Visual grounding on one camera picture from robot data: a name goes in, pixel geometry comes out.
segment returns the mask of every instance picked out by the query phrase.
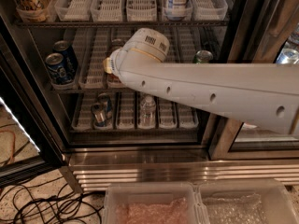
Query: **refrigerator door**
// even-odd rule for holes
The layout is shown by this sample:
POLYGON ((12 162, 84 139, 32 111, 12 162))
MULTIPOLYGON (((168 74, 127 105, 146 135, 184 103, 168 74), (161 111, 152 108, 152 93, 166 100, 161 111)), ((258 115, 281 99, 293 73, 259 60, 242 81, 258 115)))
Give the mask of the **refrigerator door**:
POLYGON ((15 137, 13 141, 7 139, 0 144, 2 150, 0 188, 2 188, 61 167, 63 156, 49 129, 40 118, 37 109, 41 104, 37 101, 36 95, 33 95, 34 87, 28 86, 22 79, 25 74, 21 69, 16 77, 16 67, 20 68, 23 60, 19 52, 13 49, 15 44, 9 33, 6 33, 4 24, 0 23, 0 104, 1 108, 6 110, 6 112, 3 110, 2 114, 7 114, 11 119, 7 119, 10 125, 2 122, 0 135, 6 132, 15 137), (19 142, 21 135, 21 140, 26 142, 22 146, 19 142), (24 151, 28 154, 21 158, 24 151))

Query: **blue can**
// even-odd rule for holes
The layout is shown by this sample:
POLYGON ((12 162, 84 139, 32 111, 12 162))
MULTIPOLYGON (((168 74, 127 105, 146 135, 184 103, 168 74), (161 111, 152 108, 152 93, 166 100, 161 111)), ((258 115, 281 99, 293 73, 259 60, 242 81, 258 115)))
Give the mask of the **blue can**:
POLYGON ((66 71, 69 76, 74 78, 78 69, 78 60, 72 45, 68 41, 58 41, 55 42, 53 51, 64 56, 66 71))
POLYGON ((64 85, 73 81, 72 77, 66 72, 66 65, 62 54, 50 54, 46 57, 45 63, 53 83, 57 85, 64 85))

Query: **clear plastic container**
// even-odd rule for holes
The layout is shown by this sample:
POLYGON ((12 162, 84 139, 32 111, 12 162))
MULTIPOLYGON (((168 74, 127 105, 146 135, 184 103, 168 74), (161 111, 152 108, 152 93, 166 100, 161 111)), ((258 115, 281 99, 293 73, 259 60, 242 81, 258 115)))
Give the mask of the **clear plastic container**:
POLYGON ((56 2, 57 0, 50 0, 47 7, 41 10, 36 10, 36 11, 22 10, 17 7, 17 11, 23 22, 41 22, 41 21, 54 22, 57 18, 57 13, 55 11, 56 2))
POLYGON ((175 103, 158 98, 158 124, 162 129, 177 128, 177 111, 175 103))
POLYGON ((156 102, 151 95, 145 95, 138 104, 138 128, 153 129, 156 127, 156 102))
POLYGON ((92 0, 57 0, 56 12, 61 21, 88 21, 92 0))
POLYGON ((125 0, 93 0, 93 21, 123 21, 125 0))
POLYGON ((156 0, 127 0, 128 21, 157 21, 156 0))
POLYGON ((295 224, 288 191, 274 179, 218 180, 198 185, 211 224, 295 224))
POLYGON ((227 11, 225 0, 192 0, 192 18, 196 21, 222 21, 227 11))
POLYGON ((139 205, 143 209, 144 215, 153 205, 157 205, 155 220, 166 218, 170 222, 179 224, 208 224, 205 207, 201 204, 201 197, 196 193, 190 183, 168 182, 168 183, 135 183, 135 184, 114 184, 108 187, 104 201, 103 223, 121 224, 121 219, 130 214, 134 206, 139 205), (168 213, 167 208, 172 203, 181 203, 180 208, 173 206, 168 213))

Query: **refrigerator shelf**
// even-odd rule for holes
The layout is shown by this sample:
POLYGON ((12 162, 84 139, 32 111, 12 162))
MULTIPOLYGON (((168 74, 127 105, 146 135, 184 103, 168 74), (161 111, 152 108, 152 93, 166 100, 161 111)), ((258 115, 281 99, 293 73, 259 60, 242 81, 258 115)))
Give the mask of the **refrigerator shelf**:
POLYGON ((99 93, 97 92, 85 93, 81 94, 78 97, 75 114, 72 119, 71 132, 117 133, 119 131, 131 130, 133 132, 136 132, 137 130, 141 130, 159 133, 162 130, 183 131, 188 129, 196 129, 199 124, 195 109, 156 98, 156 114, 158 116, 158 118, 156 119, 156 125, 149 130, 141 129, 139 125, 137 125, 139 107, 138 100, 140 99, 136 99, 136 97, 138 97, 139 94, 136 94, 134 91, 117 93, 107 92, 112 102, 113 125, 95 130, 93 125, 91 106, 97 102, 98 94, 99 93))

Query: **floor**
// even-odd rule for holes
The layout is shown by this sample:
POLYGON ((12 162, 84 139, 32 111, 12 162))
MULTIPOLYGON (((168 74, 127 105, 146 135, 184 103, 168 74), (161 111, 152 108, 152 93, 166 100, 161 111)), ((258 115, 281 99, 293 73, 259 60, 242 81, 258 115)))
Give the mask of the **floor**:
MULTIPOLYGON (((27 141, 13 118, 0 106, 0 168, 10 161, 35 156, 36 149, 27 141)), ((0 224, 102 223, 104 193, 75 194, 58 170, 0 191, 0 224)), ((299 215, 299 186, 288 187, 288 192, 299 215)))

